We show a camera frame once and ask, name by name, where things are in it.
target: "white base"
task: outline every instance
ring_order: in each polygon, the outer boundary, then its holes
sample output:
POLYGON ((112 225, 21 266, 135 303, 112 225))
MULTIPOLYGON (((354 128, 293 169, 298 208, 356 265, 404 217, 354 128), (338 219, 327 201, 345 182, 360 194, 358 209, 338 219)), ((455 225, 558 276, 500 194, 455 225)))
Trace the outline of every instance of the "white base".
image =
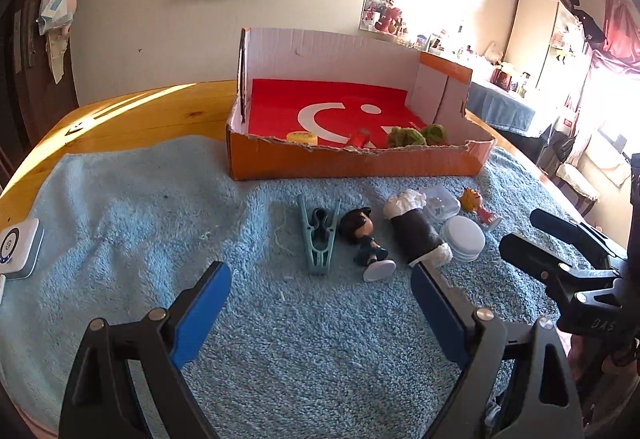
POLYGON ((362 278, 365 282, 377 282, 389 278, 396 270, 396 262, 393 260, 378 260, 369 265, 362 278))
POLYGON ((4 228, 0 232, 0 257, 11 258, 0 263, 0 275, 7 280, 27 278, 35 266, 42 236, 43 228, 37 218, 4 228))

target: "screw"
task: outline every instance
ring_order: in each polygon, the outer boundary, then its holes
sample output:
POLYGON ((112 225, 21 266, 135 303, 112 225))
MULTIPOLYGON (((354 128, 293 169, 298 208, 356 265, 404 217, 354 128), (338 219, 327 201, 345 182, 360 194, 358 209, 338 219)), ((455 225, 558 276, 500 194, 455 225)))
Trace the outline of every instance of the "screw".
POLYGON ((540 318, 538 322, 540 323, 540 327, 542 327, 543 329, 550 330, 554 328, 554 323, 545 316, 540 318))
POLYGON ((476 316, 483 322, 490 322, 494 319, 494 312, 489 307, 481 307, 476 311, 476 316))
POLYGON ((102 318, 96 318, 95 320, 91 320, 89 324, 89 328, 92 331, 99 331, 104 327, 104 320, 102 318))
POLYGON ((151 309, 149 314, 147 315, 152 322, 159 322, 160 320, 164 320, 166 316, 166 310, 161 307, 156 307, 155 309, 151 309))

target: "wooden table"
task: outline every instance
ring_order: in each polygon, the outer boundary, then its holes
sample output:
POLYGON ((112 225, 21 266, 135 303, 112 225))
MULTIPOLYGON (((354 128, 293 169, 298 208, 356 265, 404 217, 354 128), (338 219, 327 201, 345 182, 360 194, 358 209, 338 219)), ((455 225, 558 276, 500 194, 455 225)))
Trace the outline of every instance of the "wooden table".
MULTIPOLYGON (((71 112, 31 151, 0 196, 0 227, 27 218, 44 180, 67 153, 109 152, 151 146, 184 135, 225 138, 236 82, 191 83, 156 88, 96 102, 71 112), (76 123, 86 128, 67 135, 76 123)), ((518 149, 467 112, 511 153, 576 220, 582 218, 560 190, 518 149)))

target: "black-haired figurine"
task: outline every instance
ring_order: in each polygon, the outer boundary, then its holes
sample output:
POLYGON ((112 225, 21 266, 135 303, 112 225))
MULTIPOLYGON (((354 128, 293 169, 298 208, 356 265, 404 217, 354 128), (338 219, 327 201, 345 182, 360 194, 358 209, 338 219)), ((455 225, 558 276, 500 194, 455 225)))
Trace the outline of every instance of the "black-haired figurine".
POLYGON ((406 190, 391 197, 383 209, 385 218, 391 221, 396 241, 400 245, 409 266, 418 262, 441 266, 453 259, 449 244, 441 239, 428 221, 423 207, 426 196, 415 190, 406 190))
POLYGON ((338 223, 338 235, 349 244, 360 246, 353 262, 366 267, 362 275, 365 282, 388 278, 396 270, 396 262, 386 258, 389 252, 373 240, 370 214, 371 208, 358 208, 345 213, 338 223))

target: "white fluff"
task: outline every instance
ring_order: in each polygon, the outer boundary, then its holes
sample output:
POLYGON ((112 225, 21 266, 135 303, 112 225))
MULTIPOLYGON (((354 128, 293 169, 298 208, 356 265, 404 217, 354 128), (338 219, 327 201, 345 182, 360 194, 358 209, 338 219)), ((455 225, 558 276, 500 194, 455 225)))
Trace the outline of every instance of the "white fluff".
POLYGON ((427 196, 415 190, 406 190, 401 194, 391 197, 383 209, 385 218, 394 218, 404 215, 406 212, 423 208, 427 203, 427 196))
POLYGON ((451 248, 449 247, 449 244, 444 242, 433 251, 430 251, 415 259, 409 264, 409 266, 413 267, 418 262, 422 262, 424 265, 433 265, 434 267, 440 267, 448 264, 452 259, 453 253, 451 252, 451 248))

